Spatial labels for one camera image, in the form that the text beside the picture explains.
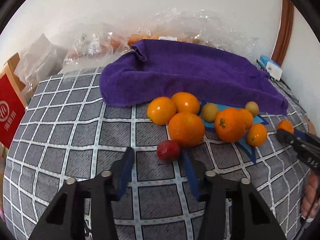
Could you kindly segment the person's right hand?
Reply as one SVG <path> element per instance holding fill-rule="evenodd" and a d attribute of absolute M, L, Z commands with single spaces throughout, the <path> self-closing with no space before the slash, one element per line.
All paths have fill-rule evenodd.
<path fill-rule="evenodd" d="M 318 187 L 319 178 L 315 172 L 311 171 L 300 207 L 304 219 L 312 219 L 317 213 L 317 208 L 319 206 L 319 199 L 317 197 Z"/>

